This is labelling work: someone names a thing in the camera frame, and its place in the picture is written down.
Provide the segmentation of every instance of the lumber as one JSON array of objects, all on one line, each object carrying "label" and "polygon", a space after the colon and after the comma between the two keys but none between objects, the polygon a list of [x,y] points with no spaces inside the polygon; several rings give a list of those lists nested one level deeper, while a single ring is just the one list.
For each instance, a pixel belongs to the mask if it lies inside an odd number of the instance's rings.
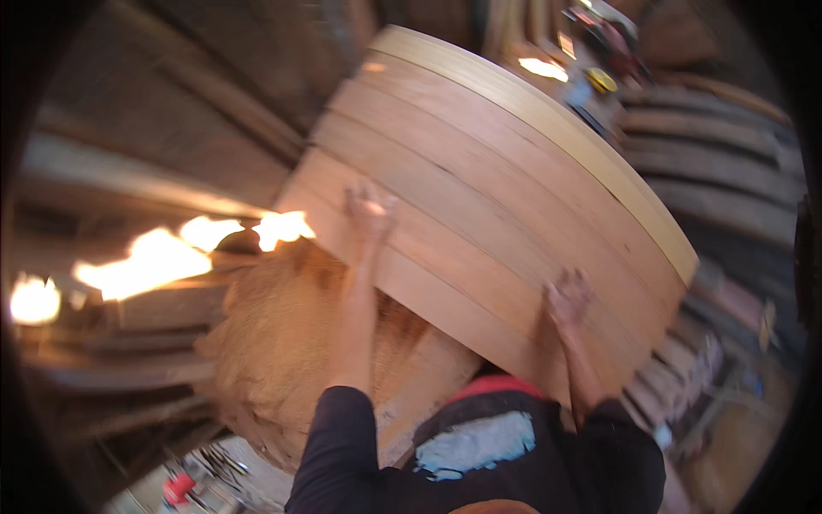
[{"label": "lumber", "polygon": [[[592,227],[620,254],[657,299],[681,294],[671,263],[628,210],[593,176],[585,173],[542,134],[500,106],[460,84],[398,58],[375,53],[368,62],[381,72],[363,69],[356,81],[412,104],[494,150],[533,178]],[[347,92],[347,86],[341,90]],[[664,304],[663,308],[676,306]]]},{"label": "lumber", "polygon": [[689,141],[629,137],[626,160],[644,176],[717,184],[747,192],[795,211],[803,188],[778,169],[745,155]]},{"label": "lumber", "polygon": [[[108,437],[116,433],[124,433],[168,421],[186,411],[206,406],[209,403],[210,399],[204,396],[189,396],[158,405],[149,405],[139,410],[110,414],[102,419],[85,421],[84,426],[81,428],[68,430],[67,437],[76,439]],[[208,417],[207,412],[204,411],[202,417]]]},{"label": "lumber", "polygon": [[37,369],[54,385],[75,391],[144,391],[210,378],[214,363],[193,352],[159,357],[96,359],[72,352],[27,355],[26,367]]},{"label": "lumber", "polygon": [[708,91],[718,98],[741,105],[773,119],[777,123],[790,127],[790,116],[776,105],[760,98],[742,88],[732,86],[726,82],[717,81],[706,76],[694,73],[662,72],[654,74],[654,78],[663,84],[684,86],[690,89]]},{"label": "lumber", "polygon": [[112,334],[85,340],[83,347],[99,353],[190,350],[195,341],[207,333],[206,330],[199,330]]},{"label": "lumber", "polygon": [[665,342],[654,350],[657,356],[671,367],[685,381],[690,381],[690,375],[696,363],[696,354],[680,343],[674,337],[666,337]]},{"label": "lumber", "polygon": [[506,70],[452,45],[392,27],[372,49],[445,76],[537,129],[582,164],[639,221],[688,283],[696,258],[670,213],[630,165],[573,113]]},{"label": "lumber", "polygon": [[661,109],[627,109],[620,119],[625,133],[686,137],[698,141],[739,148],[776,161],[773,134],[719,118]]},{"label": "lumber", "polygon": [[250,218],[269,212],[172,170],[48,133],[38,132],[29,139],[22,169],[26,177],[103,189],[200,212]]},{"label": "lumber", "polygon": [[698,90],[687,90],[681,87],[655,86],[643,90],[623,89],[619,93],[620,101],[629,106],[661,107],[679,109],[696,113],[712,114],[720,118],[749,125],[767,128],[775,133],[790,133],[787,128],[761,113],[747,109]]},{"label": "lumber", "polygon": [[649,186],[672,211],[681,212],[777,248],[793,248],[796,216],[744,194],[653,178]]},{"label": "lumber", "polygon": [[659,426],[667,416],[667,407],[644,382],[635,379],[625,386],[625,396],[636,405],[651,428]]}]

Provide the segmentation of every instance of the stacked wood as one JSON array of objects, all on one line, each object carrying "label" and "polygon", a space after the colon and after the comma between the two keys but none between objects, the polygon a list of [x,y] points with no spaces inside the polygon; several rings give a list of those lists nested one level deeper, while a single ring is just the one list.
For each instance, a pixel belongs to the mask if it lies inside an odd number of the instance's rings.
[{"label": "stacked wood", "polygon": [[680,313],[654,359],[625,386],[623,404],[640,426],[674,424],[702,397],[724,362],[720,339],[702,322]]},{"label": "stacked wood", "polygon": [[795,359],[805,335],[792,249],[806,186],[790,120],[728,84],[663,78],[674,86],[621,93],[621,148],[704,260],[686,306],[755,354],[776,334]]}]

